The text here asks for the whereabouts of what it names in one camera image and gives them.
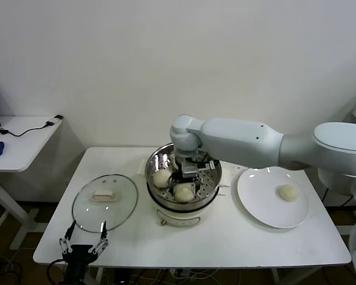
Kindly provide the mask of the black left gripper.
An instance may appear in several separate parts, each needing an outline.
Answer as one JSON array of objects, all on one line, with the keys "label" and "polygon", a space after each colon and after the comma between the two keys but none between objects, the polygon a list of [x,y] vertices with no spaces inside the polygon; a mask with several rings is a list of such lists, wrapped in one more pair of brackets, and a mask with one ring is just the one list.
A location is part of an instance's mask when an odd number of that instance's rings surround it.
[{"label": "black left gripper", "polygon": [[67,263],[67,269],[62,284],[84,284],[85,272],[88,265],[97,260],[97,254],[102,254],[109,244],[106,221],[101,224],[99,242],[92,245],[72,245],[71,237],[75,222],[68,227],[64,237],[59,239],[62,249],[62,259]]}]

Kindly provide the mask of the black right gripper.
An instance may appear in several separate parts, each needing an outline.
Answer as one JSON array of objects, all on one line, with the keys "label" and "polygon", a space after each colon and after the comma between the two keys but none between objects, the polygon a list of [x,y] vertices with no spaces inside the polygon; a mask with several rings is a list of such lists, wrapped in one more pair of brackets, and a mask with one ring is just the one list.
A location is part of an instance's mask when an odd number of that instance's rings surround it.
[{"label": "black right gripper", "polygon": [[198,173],[186,175],[182,172],[174,172],[168,179],[167,188],[173,189],[178,184],[193,183],[195,185],[195,197],[202,198],[202,183]]}]

